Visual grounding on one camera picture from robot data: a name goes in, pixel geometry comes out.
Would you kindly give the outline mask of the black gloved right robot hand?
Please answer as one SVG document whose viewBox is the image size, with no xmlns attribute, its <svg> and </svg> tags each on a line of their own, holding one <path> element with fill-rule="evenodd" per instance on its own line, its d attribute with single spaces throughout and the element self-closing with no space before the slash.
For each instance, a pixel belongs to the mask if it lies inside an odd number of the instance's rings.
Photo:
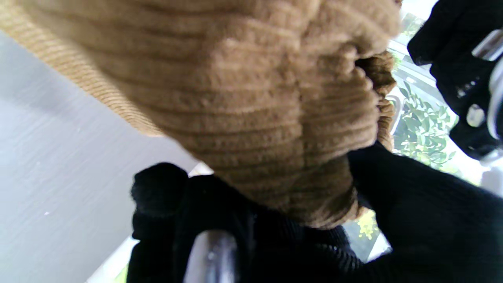
<svg viewBox="0 0 503 283">
<path fill-rule="evenodd" d="M 241 283 L 501 283 L 502 198 L 383 145 L 350 152 L 358 199 L 391 251 L 361 261 L 340 225 L 321 230 L 171 163 L 134 176 L 128 283 L 181 283 L 196 236 L 229 232 Z"/>
</svg>

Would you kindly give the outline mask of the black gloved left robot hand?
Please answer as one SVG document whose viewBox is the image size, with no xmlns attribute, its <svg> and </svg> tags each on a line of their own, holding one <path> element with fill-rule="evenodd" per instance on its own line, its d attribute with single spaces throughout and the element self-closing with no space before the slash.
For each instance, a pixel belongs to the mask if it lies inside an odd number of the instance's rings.
<svg viewBox="0 0 503 283">
<path fill-rule="evenodd" d="M 451 140 L 481 160 L 502 147 L 501 0 L 439 0 L 408 43 L 417 66 L 430 74 L 458 115 Z"/>
</svg>

